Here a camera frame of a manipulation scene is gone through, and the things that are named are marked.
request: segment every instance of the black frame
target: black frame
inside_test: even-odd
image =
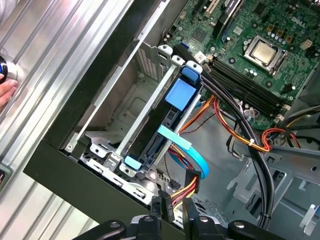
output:
[[[142,28],[146,16],[159,2],[160,0],[135,0],[132,3],[23,170],[100,224],[109,219],[129,224],[134,216],[149,214],[149,210],[147,206],[72,160],[61,149],[106,76],[112,72],[125,49]],[[165,221],[162,222],[162,236],[164,239],[185,239],[182,231]]]

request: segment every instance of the metal side panel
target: metal side panel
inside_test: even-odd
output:
[[[0,113],[0,240],[68,240],[97,223],[22,171],[134,0],[20,0],[0,29],[18,90]]]

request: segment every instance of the screw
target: screw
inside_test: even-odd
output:
[[[111,223],[110,227],[112,227],[112,228],[118,228],[118,227],[120,227],[120,224],[117,223],[116,221],[114,221],[113,223]]]
[[[209,220],[208,220],[208,218],[206,218],[205,216],[201,216],[201,217],[200,217],[200,221],[203,222],[203,223],[206,223],[206,222],[208,222]]]
[[[238,222],[236,221],[234,223],[234,225],[238,228],[238,229],[243,229],[245,227],[245,225],[242,222]]]
[[[146,217],[144,218],[144,220],[145,220],[146,222],[152,222],[152,221],[153,221],[153,218],[150,217],[150,216],[146,216]]]

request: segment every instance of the expansion slot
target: expansion slot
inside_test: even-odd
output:
[[[244,0],[231,0],[229,2],[213,30],[212,36],[214,39],[217,39],[224,32],[224,30],[227,29],[237,15],[239,9],[242,7],[243,3]]]
[[[220,0],[212,0],[212,2],[210,3],[209,7],[207,8],[207,10],[205,11],[205,14],[204,14],[207,18],[209,18],[211,16],[211,14],[214,12],[216,7],[218,6],[219,2],[220,2]]]

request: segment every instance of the cable tie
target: cable tie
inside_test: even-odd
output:
[[[252,146],[255,143],[255,140],[253,138],[250,139],[250,143],[248,144],[248,146]]]
[[[270,215],[262,213],[262,212],[260,213],[260,216],[263,216],[263,217],[270,219],[270,220],[272,219]]]

